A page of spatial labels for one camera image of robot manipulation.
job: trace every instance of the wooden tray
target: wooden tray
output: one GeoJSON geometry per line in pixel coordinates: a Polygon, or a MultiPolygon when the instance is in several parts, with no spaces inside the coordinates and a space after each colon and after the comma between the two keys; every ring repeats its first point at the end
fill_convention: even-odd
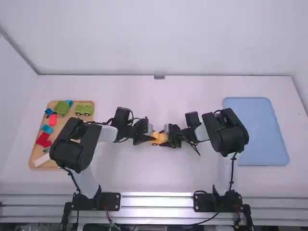
{"type": "MultiPolygon", "coordinates": [[[[58,103],[58,101],[51,101],[48,103],[46,108],[51,108],[53,109],[54,106],[58,103]]],[[[55,141],[55,139],[57,138],[57,136],[59,135],[60,131],[62,130],[63,126],[66,124],[66,122],[68,121],[68,119],[70,117],[76,117],[76,118],[80,118],[84,121],[93,121],[93,116],[94,116],[94,109],[95,109],[95,105],[93,101],[73,101],[73,105],[70,108],[69,112],[64,116],[61,117],[59,115],[57,115],[57,124],[55,126],[52,126],[53,128],[53,133],[49,136],[49,140],[51,140],[52,142],[55,141]],[[93,113],[91,116],[83,116],[83,115],[76,115],[75,114],[75,107],[78,103],[91,103],[93,104],[93,113]]],[[[44,124],[49,125],[49,118],[46,118],[46,114],[44,115],[42,122],[40,124],[39,130],[38,130],[38,135],[35,139],[35,141],[37,140],[37,138],[41,135],[42,130],[40,129],[44,124]]],[[[51,169],[58,169],[57,164],[53,161],[53,160],[49,160],[46,163],[42,164],[41,166],[35,167],[34,166],[34,161],[37,160],[38,158],[42,157],[45,153],[43,152],[43,146],[39,145],[39,144],[35,144],[34,141],[34,146],[32,149],[32,153],[29,159],[29,168],[30,169],[35,169],[35,170],[51,170],[51,169]]]]}

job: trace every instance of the yellow block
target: yellow block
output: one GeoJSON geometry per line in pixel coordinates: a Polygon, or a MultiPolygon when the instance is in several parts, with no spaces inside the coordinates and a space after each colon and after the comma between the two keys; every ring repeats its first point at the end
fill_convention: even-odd
{"type": "Polygon", "coordinates": [[[152,136],[156,139],[154,141],[151,141],[151,145],[156,146],[161,143],[165,143],[168,141],[168,134],[166,133],[159,133],[158,131],[154,131],[152,133],[152,136]]]}

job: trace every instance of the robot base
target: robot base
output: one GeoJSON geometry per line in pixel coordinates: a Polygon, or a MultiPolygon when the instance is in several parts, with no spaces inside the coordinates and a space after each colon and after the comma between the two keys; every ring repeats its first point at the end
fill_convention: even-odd
{"type": "Polygon", "coordinates": [[[71,203],[72,210],[99,210],[119,211],[121,202],[121,194],[118,192],[101,192],[99,187],[92,199],[85,195],[75,193],[71,203]]]}

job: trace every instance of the red block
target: red block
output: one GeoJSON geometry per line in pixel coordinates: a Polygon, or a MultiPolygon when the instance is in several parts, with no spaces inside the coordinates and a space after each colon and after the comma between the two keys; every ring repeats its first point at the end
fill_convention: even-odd
{"type": "Polygon", "coordinates": [[[40,145],[42,145],[44,148],[50,147],[52,145],[51,141],[43,141],[42,143],[40,143],[40,145]]]}
{"type": "Polygon", "coordinates": [[[54,126],[57,124],[57,114],[52,114],[49,117],[49,126],[54,126]]]}
{"type": "Polygon", "coordinates": [[[50,136],[50,134],[46,133],[46,132],[43,132],[39,138],[37,139],[37,141],[35,143],[39,144],[39,145],[42,145],[43,147],[45,147],[47,144],[49,144],[49,142],[51,143],[51,141],[48,141],[48,137],[50,136]]]}

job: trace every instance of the blue tray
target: blue tray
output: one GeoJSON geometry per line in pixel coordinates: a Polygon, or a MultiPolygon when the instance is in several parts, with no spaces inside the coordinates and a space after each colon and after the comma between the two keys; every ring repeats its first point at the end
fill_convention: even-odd
{"type": "Polygon", "coordinates": [[[274,109],[267,98],[234,98],[223,101],[232,108],[248,130],[249,143],[241,153],[238,165],[286,165],[289,155],[284,145],[274,109]]]}

